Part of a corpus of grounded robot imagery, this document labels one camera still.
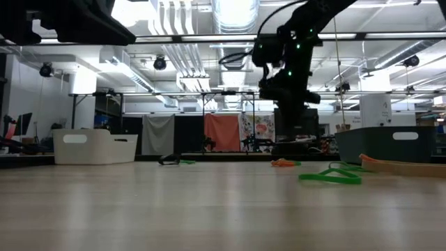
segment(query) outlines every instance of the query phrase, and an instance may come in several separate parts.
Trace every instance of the gray curtain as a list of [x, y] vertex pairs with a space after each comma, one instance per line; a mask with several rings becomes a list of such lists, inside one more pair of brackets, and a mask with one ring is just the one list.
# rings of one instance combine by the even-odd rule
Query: gray curtain
[[143, 116], [142, 155], [174, 153], [175, 116]]

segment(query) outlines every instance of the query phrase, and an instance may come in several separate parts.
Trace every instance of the green object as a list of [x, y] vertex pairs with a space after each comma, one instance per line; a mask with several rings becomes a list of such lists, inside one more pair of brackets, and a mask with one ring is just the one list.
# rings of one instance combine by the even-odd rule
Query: green object
[[180, 160], [180, 164], [192, 165], [195, 164], [195, 160]]
[[[333, 167], [333, 164], [338, 164], [341, 167]], [[339, 169], [342, 169], [344, 171], [350, 171], [350, 172], [373, 172], [373, 171], [370, 171], [370, 170], [365, 170], [360, 165], [350, 165], [350, 164], [348, 164], [346, 162], [343, 162], [343, 161], [331, 162], [328, 165], [328, 168], [339, 168]]]
[[[337, 172], [338, 174], [342, 174], [345, 177], [337, 177], [337, 176], [328, 176], [332, 172]], [[356, 174], [352, 174], [348, 171], [344, 171], [339, 168], [329, 168], [323, 172], [318, 174], [301, 174], [299, 175], [300, 180], [310, 180], [310, 181], [327, 181], [333, 183], [340, 184], [349, 184], [349, 185], [359, 185], [362, 183], [362, 178]]]

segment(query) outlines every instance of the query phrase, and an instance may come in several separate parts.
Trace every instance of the bin handle cutout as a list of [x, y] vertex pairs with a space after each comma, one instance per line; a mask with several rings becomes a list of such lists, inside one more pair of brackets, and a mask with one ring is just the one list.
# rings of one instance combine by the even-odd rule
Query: bin handle cutout
[[67, 144], [84, 144], [86, 143], [86, 135], [64, 135], [63, 142]]
[[418, 139], [418, 133], [416, 132], [395, 132], [393, 134], [395, 140], [416, 140]]

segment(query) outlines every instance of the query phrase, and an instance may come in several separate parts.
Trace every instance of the gray storage bin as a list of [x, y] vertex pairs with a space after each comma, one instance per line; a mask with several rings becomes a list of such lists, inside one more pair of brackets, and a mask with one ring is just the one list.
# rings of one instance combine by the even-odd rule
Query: gray storage bin
[[363, 153], [378, 160], [431, 162], [436, 128], [433, 126], [387, 126], [338, 132], [336, 142], [344, 162], [361, 164]]

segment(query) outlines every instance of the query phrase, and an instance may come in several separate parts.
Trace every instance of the white storage bin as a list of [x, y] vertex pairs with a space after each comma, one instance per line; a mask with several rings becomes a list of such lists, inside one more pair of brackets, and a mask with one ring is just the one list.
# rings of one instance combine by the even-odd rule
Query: white storage bin
[[57, 165], [107, 165], [134, 161], [138, 135], [108, 130], [53, 130]]

